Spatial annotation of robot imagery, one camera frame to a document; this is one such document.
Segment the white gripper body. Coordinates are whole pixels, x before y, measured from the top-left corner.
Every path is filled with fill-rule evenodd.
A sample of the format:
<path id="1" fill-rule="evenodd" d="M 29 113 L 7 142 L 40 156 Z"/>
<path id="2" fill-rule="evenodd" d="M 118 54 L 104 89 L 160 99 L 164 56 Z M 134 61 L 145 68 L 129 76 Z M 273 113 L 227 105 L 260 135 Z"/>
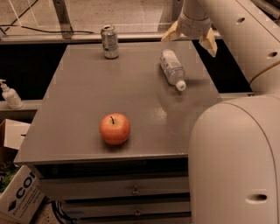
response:
<path id="1" fill-rule="evenodd" d="M 205 12 L 198 14 L 198 18 L 194 15 L 186 15 L 184 12 L 181 12 L 178 17 L 178 29 L 190 39 L 199 39 L 205 35 L 211 24 L 210 17 Z"/>

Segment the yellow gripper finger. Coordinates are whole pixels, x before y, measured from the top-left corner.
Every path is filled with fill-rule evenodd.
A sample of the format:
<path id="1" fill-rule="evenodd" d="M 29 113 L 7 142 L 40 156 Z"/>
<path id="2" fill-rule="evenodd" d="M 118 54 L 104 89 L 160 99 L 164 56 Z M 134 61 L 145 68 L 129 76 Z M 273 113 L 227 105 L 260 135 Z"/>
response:
<path id="1" fill-rule="evenodd" d="M 173 41 L 176 40 L 180 37 L 181 35 L 181 30 L 179 29 L 179 24 L 178 22 L 174 22 L 172 26 L 169 28 L 168 31 L 166 31 L 161 38 L 162 42 L 167 42 L 167 41 Z"/>
<path id="2" fill-rule="evenodd" d="M 215 41 L 215 36 L 214 36 L 214 31 L 212 28 L 208 30 L 208 32 L 204 35 L 202 35 L 199 38 L 199 44 L 208 51 L 208 53 L 212 56 L 215 57 L 218 46 Z"/>

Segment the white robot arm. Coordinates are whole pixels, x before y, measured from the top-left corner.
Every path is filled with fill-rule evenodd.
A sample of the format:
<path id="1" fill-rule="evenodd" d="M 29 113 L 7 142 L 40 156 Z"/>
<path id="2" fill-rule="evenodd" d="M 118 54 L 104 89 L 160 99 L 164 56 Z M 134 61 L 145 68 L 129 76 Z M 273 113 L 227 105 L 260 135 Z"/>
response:
<path id="1" fill-rule="evenodd" d="M 280 224 L 280 29 L 256 0 L 184 0 L 167 40 L 218 31 L 253 94 L 201 114 L 189 142 L 192 224 Z"/>

